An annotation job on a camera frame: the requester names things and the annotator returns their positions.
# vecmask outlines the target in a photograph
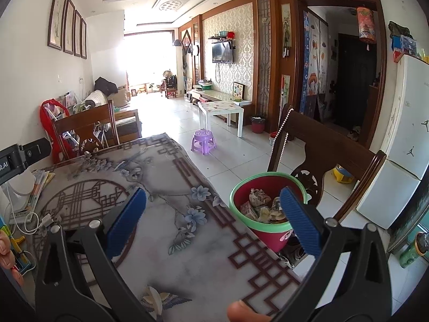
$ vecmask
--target red lantern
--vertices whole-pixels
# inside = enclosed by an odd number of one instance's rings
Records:
[[[359,38],[367,44],[377,43],[375,37],[374,13],[366,7],[357,8],[357,21],[359,23]]]

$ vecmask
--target plastic stool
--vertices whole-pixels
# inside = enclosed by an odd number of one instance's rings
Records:
[[[215,138],[213,133],[207,130],[198,130],[194,133],[192,138],[191,151],[197,150],[202,152],[203,155],[207,155],[210,150],[216,148]]]

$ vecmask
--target white coffee table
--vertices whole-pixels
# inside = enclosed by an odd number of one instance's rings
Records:
[[[208,103],[198,103],[199,107],[199,128],[206,130],[211,130],[210,119],[211,116],[215,115],[226,115],[227,116],[227,125],[231,125],[231,114],[239,114],[239,127],[237,136],[241,138],[243,133],[243,117],[244,109],[233,102],[217,101],[217,102],[208,102]]]

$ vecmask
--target white refrigerator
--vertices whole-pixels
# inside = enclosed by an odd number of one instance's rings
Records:
[[[404,55],[381,147],[387,159],[357,211],[387,229],[405,208],[429,164],[429,65]]]

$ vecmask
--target bead string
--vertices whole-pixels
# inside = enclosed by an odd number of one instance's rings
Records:
[[[276,141],[277,137],[280,135],[280,133],[282,132],[282,129],[283,129],[284,125],[286,124],[286,121],[289,118],[289,114],[291,111],[293,111],[293,108],[289,108],[289,111],[287,112],[286,118],[284,119],[282,125],[280,126],[280,129],[278,130],[278,132],[274,138],[274,141],[272,142],[271,155],[272,155],[272,151],[274,150],[275,141]],[[286,132],[286,138],[284,139],[284,144],[283,144],[283,148],[282,148],[282,154],[280,155],[280,160],[282,159],[284,147],[286,146],[288,136],[289,136],[289,132]]]

